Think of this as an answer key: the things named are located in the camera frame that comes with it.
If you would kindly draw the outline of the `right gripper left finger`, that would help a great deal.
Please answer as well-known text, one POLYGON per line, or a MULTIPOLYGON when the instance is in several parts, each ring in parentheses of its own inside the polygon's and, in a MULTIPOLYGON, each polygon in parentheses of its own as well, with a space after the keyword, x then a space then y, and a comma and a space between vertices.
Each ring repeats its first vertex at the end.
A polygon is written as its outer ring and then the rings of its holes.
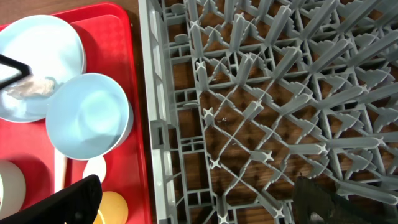
POLYGON ((91 224, 103 191, 97 175, 89 175, 40 202, 3 218, 1 224, 91 224))

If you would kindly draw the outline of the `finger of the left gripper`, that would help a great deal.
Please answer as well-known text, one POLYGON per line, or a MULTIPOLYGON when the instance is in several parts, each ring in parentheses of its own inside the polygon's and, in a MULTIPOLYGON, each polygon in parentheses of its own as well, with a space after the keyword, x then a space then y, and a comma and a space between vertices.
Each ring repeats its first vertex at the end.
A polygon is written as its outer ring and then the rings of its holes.
POLYGON ((15 75, 12 78, 9 78, 5 81, 1 81, 1 89, 2 90, 5 89, 6 87, 12 85, 13 83, 16 83, 16 82, 22 80, 23 78, 27 78, 29 75, 32 74, 31 68, 28 65, 26 65, 22 62, 19 62, 17 60, 14 60, 12 58, 9 58, 5 55, 1 55, 1 64, 6 65, 8 67, 15 68, 16 70, 19 71, 18 75, 15 75))

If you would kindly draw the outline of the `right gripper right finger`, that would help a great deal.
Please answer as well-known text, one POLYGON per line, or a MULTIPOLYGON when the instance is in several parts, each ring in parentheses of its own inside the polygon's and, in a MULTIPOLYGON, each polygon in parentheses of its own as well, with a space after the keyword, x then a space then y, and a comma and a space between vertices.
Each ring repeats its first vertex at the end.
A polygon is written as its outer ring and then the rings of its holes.
MULTIPOLYGON (((397 205, 397 192, 373 185, 347 180, 340 182, 340 189, 389 205, 397 205)), ((293 202, 300 223, 397 223, 396 218, 384 218, 360 209, 307 177, 297 178, 293 202)))

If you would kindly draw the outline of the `white tissue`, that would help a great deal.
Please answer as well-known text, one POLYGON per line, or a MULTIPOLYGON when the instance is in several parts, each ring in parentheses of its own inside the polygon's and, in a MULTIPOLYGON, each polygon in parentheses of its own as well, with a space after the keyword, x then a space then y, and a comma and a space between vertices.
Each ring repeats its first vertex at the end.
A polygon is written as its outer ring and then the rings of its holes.
POLYGON ((49 78, 25 78, 16 85, 7 87, 6 93, 18 100, 36 96, 50 96, 55 88, 55 81, 49 78))

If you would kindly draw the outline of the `yellow plastic cup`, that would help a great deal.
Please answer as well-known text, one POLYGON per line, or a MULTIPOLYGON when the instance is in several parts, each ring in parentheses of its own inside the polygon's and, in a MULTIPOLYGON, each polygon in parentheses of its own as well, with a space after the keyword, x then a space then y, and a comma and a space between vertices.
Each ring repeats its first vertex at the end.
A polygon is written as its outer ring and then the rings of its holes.
POLYGON ((105 191, 93 224, 125 224, 128 213, 127 203, 120 194, 105 191))

